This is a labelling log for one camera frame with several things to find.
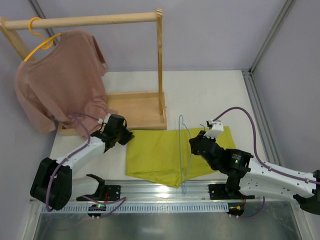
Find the light blue wire hanger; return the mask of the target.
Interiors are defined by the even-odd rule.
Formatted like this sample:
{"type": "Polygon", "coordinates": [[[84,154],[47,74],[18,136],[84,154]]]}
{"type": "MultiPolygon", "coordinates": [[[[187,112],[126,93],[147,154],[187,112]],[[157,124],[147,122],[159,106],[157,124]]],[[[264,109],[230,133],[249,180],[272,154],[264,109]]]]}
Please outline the light blue wire hanger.
{"type": "Polygon", "coordinates": [[[188,132],[188,136],[191,138],[190,130],[185,124],[184,117],[182,114],[180,114],[178,117],[179,163],[180,163],[180,176],[181,176],[181,192],[183,195],[186,195],[188,190],[188,174],[191,166],[192,154],[191,153],[189,154],[188,162],[186,165],[184,160],[185,154],[184,154],[184,144],[183,144],[182,135],[181,135],[181,130],[182,130],[181,125],[184,126],[184,128],[188,132]]]}

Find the yellow-green trousers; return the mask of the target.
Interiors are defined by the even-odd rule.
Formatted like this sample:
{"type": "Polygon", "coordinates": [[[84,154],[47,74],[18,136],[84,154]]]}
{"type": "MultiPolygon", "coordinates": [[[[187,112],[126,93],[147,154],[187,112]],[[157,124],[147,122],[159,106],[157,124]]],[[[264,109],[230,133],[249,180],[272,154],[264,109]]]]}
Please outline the yellow-green trousers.
{"type": "MultiPolygon", "coordinates": [[[[181,130],[184,161],[187,166],[191,154],[188,180],[214,172],[207,162],[191,153],[189,139],[200,128],[181,130]]],[[[129,177],[178,188],[181,183],[178,130],[134,130],[134,138],[127,144],[125,174],[129,177]]]]}

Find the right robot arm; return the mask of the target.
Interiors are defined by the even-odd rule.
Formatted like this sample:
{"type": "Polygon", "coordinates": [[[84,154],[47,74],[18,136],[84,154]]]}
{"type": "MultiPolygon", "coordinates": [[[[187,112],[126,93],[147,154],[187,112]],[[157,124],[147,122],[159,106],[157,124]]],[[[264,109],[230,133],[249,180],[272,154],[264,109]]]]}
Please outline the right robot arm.
{"type": "Polygon", "coordinates": [[[314,215],[320,213],[320,172],[301,172],[259,162],[251,153],[224,149],[201,130],[189,139],[191,153],[227,176],[225,192],[231,199],[270,197],[293,203],[314,215]]]}

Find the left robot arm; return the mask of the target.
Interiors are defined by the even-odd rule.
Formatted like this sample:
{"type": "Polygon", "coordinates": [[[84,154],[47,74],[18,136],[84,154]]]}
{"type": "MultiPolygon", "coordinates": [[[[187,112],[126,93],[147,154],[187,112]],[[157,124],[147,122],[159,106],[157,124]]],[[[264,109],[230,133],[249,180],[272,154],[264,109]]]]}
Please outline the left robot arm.
{"type": "Polygon", "coordinates": [[[61,210],[70,200],[102,202],[110,196],[106,182],[94,174],[74,178],[91,160],[103,155],[116,144],[126,145],[134,138],[126,119],[118,114],[99,118],[99,129],[87,133],[87,140],[57,159],[44,158],[37,169],[30,195],[44,203],[48,212],[61,210]]]}

